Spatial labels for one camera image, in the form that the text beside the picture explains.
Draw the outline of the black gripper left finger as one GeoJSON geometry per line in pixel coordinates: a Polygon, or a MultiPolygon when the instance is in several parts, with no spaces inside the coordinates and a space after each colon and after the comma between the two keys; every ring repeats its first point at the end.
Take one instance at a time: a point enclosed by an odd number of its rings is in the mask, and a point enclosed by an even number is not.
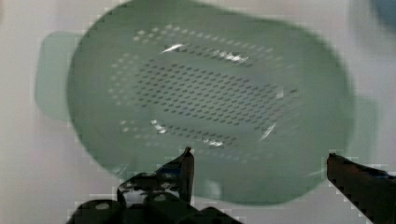
{"type": "Polygon", "coordinates": [[[194,156],[186,147],[157,171],[121,183],[115,200],[81,204],[66,224],[242,224],[215,207],[193,207],[193,178],[194,156]]]}

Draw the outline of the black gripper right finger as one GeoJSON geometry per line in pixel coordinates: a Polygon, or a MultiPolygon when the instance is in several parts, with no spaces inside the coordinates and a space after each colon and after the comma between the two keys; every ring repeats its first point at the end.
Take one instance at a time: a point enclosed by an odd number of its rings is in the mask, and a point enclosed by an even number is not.
{"type": "Polygon", "coordinates": [[[395,224],[395,176],[330,153],[328,180],[373,224],[395,224]]]}

